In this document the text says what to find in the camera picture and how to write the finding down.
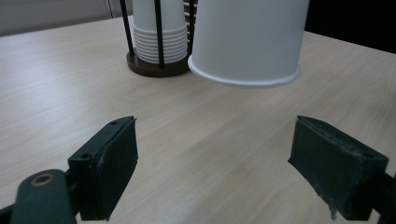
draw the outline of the wooden table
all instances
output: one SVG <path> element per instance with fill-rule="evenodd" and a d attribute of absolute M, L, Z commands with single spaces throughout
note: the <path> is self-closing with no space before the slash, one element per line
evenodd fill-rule
<path fill-rule="evenodd" d="M 396 56 L 306 33 L 302 75 L 271 89 L 129 70 L 121 19 L 0 38 L 0 206 L 28 175 L 134 115 L 139 162 L 110 223 L 349 223 L 287 163 L 297 115 L 390 158 Z M 369 222 L 376 223 L 373 212 Z"/>

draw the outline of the stack of paper cups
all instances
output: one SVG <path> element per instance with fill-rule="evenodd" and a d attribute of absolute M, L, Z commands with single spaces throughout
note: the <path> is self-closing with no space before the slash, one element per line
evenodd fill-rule
<path fill-rule="evenodd" d="M 154 1 L 133 0 L 134 41 L 137 57 L 159 63 Z M 187 23 L 183 0 L 161 1 L 164 63 L 175 63 L 187 56 Z"/>

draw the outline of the upside-down paper cup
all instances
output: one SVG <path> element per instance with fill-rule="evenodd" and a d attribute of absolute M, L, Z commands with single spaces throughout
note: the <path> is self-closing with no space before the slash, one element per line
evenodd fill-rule
<path fill-rule="evenodd" d="M 309 0 L 200 0 L 191 71 L 241 87 L 286 84 L 298 64 Z"/>

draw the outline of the white paper cup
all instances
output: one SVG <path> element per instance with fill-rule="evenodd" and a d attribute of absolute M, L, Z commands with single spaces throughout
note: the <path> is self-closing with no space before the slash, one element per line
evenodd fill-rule
<path fill-rule="evenodd" d="M 181 53 L 178 53 L 178 54 L 174 54 L 174 55 L 164 55 L 163 57 L 164 57 L 164 59 L 167 61 L 167 60 L 173 60 L 173 59 L 182 59 L 183 58 L 183 56 L 184 56 L 184 52 L 181 52 Z M 139 52 L 139 57 L 140 56 L 143 56 L 143 57 L 145 57 L 146 59 L 150 59 L 150 60 L 154 60 L 154 61 L 159 61 L 160 60 L 160 58 L 158 57 L 158 55 L 147 55 L 147 54 L 145 54 L 145 53 L 142 53 L 142 52 Z"/>
<path fill-rule="evenodd" d="M 163 55 L 165 57 L 172 57 L 172 56 L 180 55 L 184 51 L 187 51 L 187 48 L 184 48 L 184 49 L 181 49 L 181 50 L 177 50 L 177 51 L 165 51 L 163 53 Z M 149 57 L 157 57 L 158 58 L 158 52 L 156 52 L 156 51 L 149 51 L 149 50 L 141 49 L 141 50 L 139 50 L 139 53 L 145 54 L 146 56 L 149 56 Z"/>
<path fill-rule="evenodd" d="M 293 81 L 309 0 L 206 0 L 198 4 L 191 71 L 242 87 Z"/>
<path fill-rule="evenodd" d="M 157 41 L 147 41 L 147 40 L 141 40 L 141 39 L 134 39 L 136 44 L 141 44 L 143 46 L 147 47 L 157 47 L 158 42 Z M 179 40 L 169 40 L 169 41 L 163 41 L 163 47 L 168 48 L 168 47 L 180 47 L 187 45 L 187 39 L 179 39 Z"/>
<path fill-rule="evenodd" d="M 142 50 L 147 50 L 150 52 L 156 52 L 158 51 L 158 47 L 157 45 L 153 45 L 151 46 L 145 46 L 145 45 L 141 45 L 141 44 L 137 44 L 136 43 L 136 47 Z M 174 52 L 174 51 L 182 51 L 187 47 L 187 44 L 185 45 L 180 45 L 180 46 L 170 46 L 170 47 L 163 47 L 163 51 L 164 52 Z"/>
<path fill-rule="evenodd" d="M 141 43 L 158 43 L 157 36 L 151 36 L 150 38 L 147 38 L 138 34 L 134 34 L 134 39 Z M 178 42 L 187 42 L 187 34 L 175 35 L 172 38 L 163 37 L 164 44 Z"/>
<path fill-rule="evenodd" d="M 164 50 L 163 54 L 164 55 L 177 55 L 181 52 L 187 51 L 187 47 L 182 47 L 179 49 L 174 49 L 174 50 Z M 140 49 L 139 52 L 145 53 L 147 55 L 154 55 L 154 56 L 158 56 L 158 51 L 156 50 L 151 50 L 151 49 Z"/>
<path fill-rule="evenodd" d="M 141 31 L 157 32 L 153 0 L 133 0 L 134 27 Z M 176 32 L 185 27 L 183 0 L 161 1 L 163 32 Z"/>
<path fill-rule="evenodd" d="M 134 28 L 134 32 L 136 34 L 140 34 L 142 36 L 157 36 L 157 30 L 145 31 L 145 30 L 142 30 L 142 29 L 136 27 L 135 25 L 133 25 L 133 28 Z M 171 38 L 172 38 L 172 35 L 180 35 L 181 33 L 187 33 L 187 23 L 185 23 L 183 26 L 181 26 L 178 29 L 173 30 L 173 31 L 164 31 L 163 30 L 163 36 L 171 37 Z"/>
<path fill-rule="evenodd" d="M 138 33 L 134 33 L 134 38 L 137 38 L 142 41 L 157 41 L 158 37 L 156 35 L 141 35 Z M 187 32 L 180 33 L 177 35 L 163 35 L 163 41 L 172 41 L 180 38 L 184 38 L 187 41 Z"/>
<path fill-rule="evenodd" d="M 176 62 L 184 59 L 186 56 L 187 56 L 187 51 L 183 52 L 180 55 L 175 56 L 175 57 L 166 57 L 166 58 L 164 57 L 163 60 L 164 60 L 165 64 L 167 64 L 167 63 L 176 63 Z M 137 53 L 137 57 L 139 57 L 139 59 L 141 59 L 141 60 L 143 60 L 143 61 L 145 61 L 147 63 L 156 63 L 156 64 L 159 63 L 159 58 L 147 57 L 145 55 L 140 55 L 139 53 Z"/>

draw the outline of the wood grain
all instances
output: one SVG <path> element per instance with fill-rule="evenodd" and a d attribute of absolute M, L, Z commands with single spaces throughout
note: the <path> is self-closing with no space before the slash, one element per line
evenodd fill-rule
<path fill-rule="evenodd" d="M 128 115 L 139 162 L 109 223 L 349 223 L 332 221 L 287 163 L 297 115 L 375 148 L 396 172 L 394 54 L 305 33 L 296 81 L 246 90 L 191 73 L 141 77 L 127 51 L 121 19 L 0 38 L 1 207 L 25 177 L 66 170 Z"/>

